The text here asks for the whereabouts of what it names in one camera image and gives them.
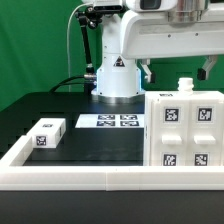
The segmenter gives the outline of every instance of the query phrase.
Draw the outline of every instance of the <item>white block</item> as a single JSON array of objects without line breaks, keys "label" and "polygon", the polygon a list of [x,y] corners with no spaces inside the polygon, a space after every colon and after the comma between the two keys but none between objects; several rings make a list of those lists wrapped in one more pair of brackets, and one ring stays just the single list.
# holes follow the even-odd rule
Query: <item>white block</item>
[{"label": "white block", "polygon": [[22,166],[32,151],[32,138],[21,136],[0,160],[0,167]]},{"label": "white block", "polygon": [[0,169],[0,190],[106,190],[104,167],[34,166]]},{"label": "white block", "polygon": [[185,165],[188,97],[178,92],[145,95],[144,165]]},{"label": "white block", "polygon": [[216,140],[213,136],[205,135],[205,136],[194,136],[194,142],[197,145],[215,145]]},{"label": "white block", "polygon": [[182,139],[179,135],[163,135],[162,142],[164,145],[181,145]]},{"label": "white block", "polygon": [[145,96],[144,165],[222,164],[222,93],[147,92]]},{"label": "white block", "polygon": [[222,164],[224,95],[217,91],[195,91],[190,97],[186,165]]},{"label": "white block", "polygon": [[64,118],[41,118],[27,136],[32,136],[33,148],[56,148],[65,131]]}]

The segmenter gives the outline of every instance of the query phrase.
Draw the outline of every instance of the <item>green wall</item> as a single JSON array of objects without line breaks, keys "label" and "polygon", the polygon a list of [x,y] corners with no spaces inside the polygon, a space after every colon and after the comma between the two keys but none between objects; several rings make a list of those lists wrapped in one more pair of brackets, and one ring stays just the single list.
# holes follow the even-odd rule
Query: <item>green wall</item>
[{"label": "green wall", "polygon": [[[68,77],[66,31],[78,0],[0,0],[0,110],[30,92],[49,89]],[[80,28],[71,27],[72,75],[85,72]],[[100,32],[89,31],[94,65],[101,62]],[[180,76],[196,77],[202,57],[153,60],[155,84],[147,90],[171,90]],[[224,57],[208,81],[195,81],[198,89],[224,89]],[[82,86],[72,89],[82,91]],[[59,91],[68,91],[67,87]]]}]

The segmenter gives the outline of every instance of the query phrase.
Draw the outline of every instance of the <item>cable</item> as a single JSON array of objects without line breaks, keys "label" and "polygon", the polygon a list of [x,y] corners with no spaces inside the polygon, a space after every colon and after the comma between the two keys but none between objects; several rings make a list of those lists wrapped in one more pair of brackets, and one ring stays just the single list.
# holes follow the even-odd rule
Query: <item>cable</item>
[{"label": "cable", "polygon": [[82,5],[79,5],[78,7],[76,7],[72,14],[70,15],[69,21],[68,21],[68,27],[67,27],[67,57],[68,57],[68,77],[71,77],[71,55],[70,55],[70,29],[71,29],[71,23],[72,23],[72,19],[73,16],[75,15],[75,13],[84,6],[89,6],[92,5],[93,3],[85,3]]},{"label": "cable", "polygon": [[83,82],[70,82],[70,83],[63,83],[63,84],[58,84],[57,86],[55,86],[54,88],[52,88],[50,90],[50,93],[54,93],[58,88],[60,88],[61,86],[70,86],[70,85],[84,85],[85,83]]},{"label": "cable", "polygon": [[55,92],[56,89],[58,89],[62,85],[65,85],[67,82],[72,81],[74,79],[82,79],[82,78],[84,78],[84,76],[82,76],[82,75],[80,75],[80,76],[72,76],[70,78],[67,78],[67,79],[63,80],[62,82],[58,83],[53,88],[51,88],[49,92],[53,93],[53,92]]}]

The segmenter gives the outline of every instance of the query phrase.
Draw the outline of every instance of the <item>small white block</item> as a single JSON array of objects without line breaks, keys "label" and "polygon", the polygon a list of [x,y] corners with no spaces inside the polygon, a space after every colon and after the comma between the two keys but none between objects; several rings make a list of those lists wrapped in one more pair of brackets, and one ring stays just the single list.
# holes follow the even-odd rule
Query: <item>small white block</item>
[{"label": "small white block", "polygon": [[56,148],[66,131],[64,118],[41,118],[27,133],[34,148]]},{"label": "small white block", "polygon": [[194,141],[197,145],[215,145],[216,140],[213,136],[207,135],[207,136],[194,136]]},{"label": "small white block", "polygon": [[162,142],[164,145],[181,145],[182,139],[179,135],[163,135]]}]

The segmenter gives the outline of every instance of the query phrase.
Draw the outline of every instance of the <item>white box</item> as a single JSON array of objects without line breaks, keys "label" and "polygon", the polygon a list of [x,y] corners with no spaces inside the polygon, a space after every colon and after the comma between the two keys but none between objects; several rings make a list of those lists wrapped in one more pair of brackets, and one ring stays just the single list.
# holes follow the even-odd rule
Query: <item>white box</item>
[{"label": "white box", "polygon": [[144,165],[185,165],[189,101],[178,92],[147,92]]},{"label": "white box", "polygon": [[222,163],[224,95],[217,91],[189,96],[188,152],[186,164],[220,166]]},{"label": "white box", "polygon": [[65,131],[64,118],[41,118],[27,135],[32,136],[33,148],[56,148]]},{"label": "white box", "polygon": [[224,95],[147,92],[144,165],[222,165]]}]

